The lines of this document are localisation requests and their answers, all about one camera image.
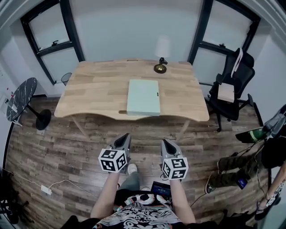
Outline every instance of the light green box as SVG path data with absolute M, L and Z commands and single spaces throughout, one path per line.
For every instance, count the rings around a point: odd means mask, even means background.
M 127 114 L 148 116 L 160 115 L 158 81 L 129 81 Z

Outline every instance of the camouflage pants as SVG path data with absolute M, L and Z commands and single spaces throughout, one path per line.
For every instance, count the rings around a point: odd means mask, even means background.
M 211 187 L 228 187 L 237 186 L 237 180 L 241 175 L 246 175 L 247 180 L 256 175 L 257 170 L 262 168 L 261 163 L 262 147 L 257 152 L 249 156 L 237 156 L 237 157 L 223 157 L 219 160 L 219 170 L 228 171 L 236 168 L 240 170 L 236 173 L 226 173 L 219 175 L 212 175 L 209 180 Z

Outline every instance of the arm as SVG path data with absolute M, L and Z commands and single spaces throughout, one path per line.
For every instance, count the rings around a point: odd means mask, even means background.
M 174 212 L 185 224 L 196 223 L 193 211 L 189 206 L 184 188 L 179 180 L 170 180 Z
M 112 214 L 118 180 L 119 173 L 110 173 L 108 175 L 99 198 L 91 211 L 91 218 L 103 219 Z
M 267 199 L 270 199 L 272 194 L 276 191 L 279 185 L 286 179 L 286 162 L 281 166 L 280 170 L 278 171 L 273 183 L 271 184 L 268 192 L 267 192 Z M 264 209 L 267 204 L 267 199 L 264 197 L 260 202 L 259 208 Z

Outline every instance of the white bag strap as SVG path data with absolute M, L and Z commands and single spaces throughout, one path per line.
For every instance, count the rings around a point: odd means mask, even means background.
M 242 51 L 241 48 L 239 48 L 239 49 L 240 49 L 240 53 L 238 54 L 238 57 L 237 57 L 237 59 L 236 59 L 236 62 L 235 62 L 235 64 L 234 64 L 234 66 L 233 66 L 233 69 L 232 69 L 232 72 L 231 72 L 231 78 L 232 78 L 233 73 L 236 72 L 236 70 L 238 69 L 238 66 L 239 66 L 239 64 L 240 64 L 240 61 L 242 60 L 242 57 L 243 57 L 243 51 Z

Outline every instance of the black office chair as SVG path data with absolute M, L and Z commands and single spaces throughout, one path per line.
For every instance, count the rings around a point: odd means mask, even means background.
M 218 132 L 222 130 L 220 115 L 225 116 L 229 122 L 230 120 L 236 121 L 238 119 L 240 109 L 245 107 L 247 104 L 253 106 L 253 100 L 250 94 L 248 94 L 248 100 L 241 106 L 239 106 L 238 101 L 244 88 L 255 74 L 253 69 L 253 57 L 245 52 L 236 72 L 234 72 L 233 76 L 231 77 L 231 72 L 239 53 L 240 49 L 237 49 L 234 53 L 227 55 L 223 73 L 222 75 L 217 74 L 216 81 L 210 90 L 210 95 L 208 95 L 209 99 L 206 99 L 207 104 L 213 108 L 213 110 L 209 112 L 209 115 L 212 113 L 217 114 L 219 123 L 219 128 L 217 130 Z M 233 103 L 218 99 L 219 85 L 221 83 L 234 85 Z

